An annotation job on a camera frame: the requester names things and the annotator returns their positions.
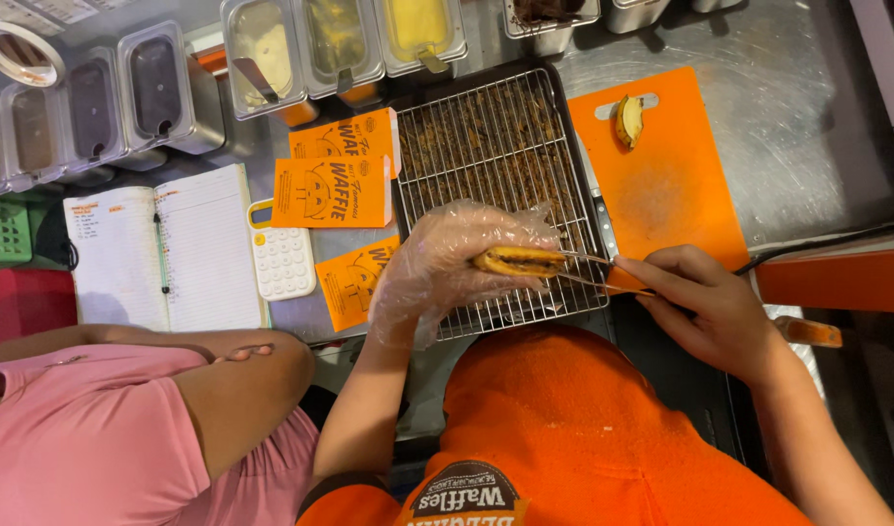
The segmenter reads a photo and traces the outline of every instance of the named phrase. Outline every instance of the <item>green basket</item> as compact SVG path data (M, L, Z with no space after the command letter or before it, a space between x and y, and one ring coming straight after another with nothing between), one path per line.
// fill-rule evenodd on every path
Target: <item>green basket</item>
M0 269L32 259L32 234L23 202L0 199Z

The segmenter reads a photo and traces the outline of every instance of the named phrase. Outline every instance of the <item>orange shirt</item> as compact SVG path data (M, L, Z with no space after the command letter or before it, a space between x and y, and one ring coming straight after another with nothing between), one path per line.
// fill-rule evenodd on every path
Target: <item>orange shirt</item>
M299 525L811 525L700 439L608 341L542 324L470 347L444 399L440 452L404 507L359 473L331 477Z

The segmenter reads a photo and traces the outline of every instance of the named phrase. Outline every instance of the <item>banana piece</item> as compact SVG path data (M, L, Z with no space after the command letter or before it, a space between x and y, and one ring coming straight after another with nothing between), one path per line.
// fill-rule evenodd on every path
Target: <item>banana piece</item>
M641 122L642 104L641 98L626 95L616 110L616 135L628 151L639 144L641 130L645 127Z

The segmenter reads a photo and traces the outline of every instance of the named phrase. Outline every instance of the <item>calculator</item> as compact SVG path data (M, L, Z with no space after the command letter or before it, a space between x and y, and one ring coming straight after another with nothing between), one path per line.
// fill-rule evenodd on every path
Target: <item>calculator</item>
M274 199L248 207L259 294L267 301L300 298L314 291L317 272L306 228L272 228Z

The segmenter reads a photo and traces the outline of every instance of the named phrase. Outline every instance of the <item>wire cooling rack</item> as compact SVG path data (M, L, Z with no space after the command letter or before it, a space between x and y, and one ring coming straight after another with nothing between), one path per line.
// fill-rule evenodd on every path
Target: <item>wire cooling rack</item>
M584 192L548 72L532 69L398 112L403 169L398 187L408 230L430 209L472 198L508 211L551 204L546 221L561 249L604 256L590 226ZM569 258L567 273L605 282L603 269ZM603 289L555 277L546 295L516 290L454 309L438 340L481 334L601 309Z

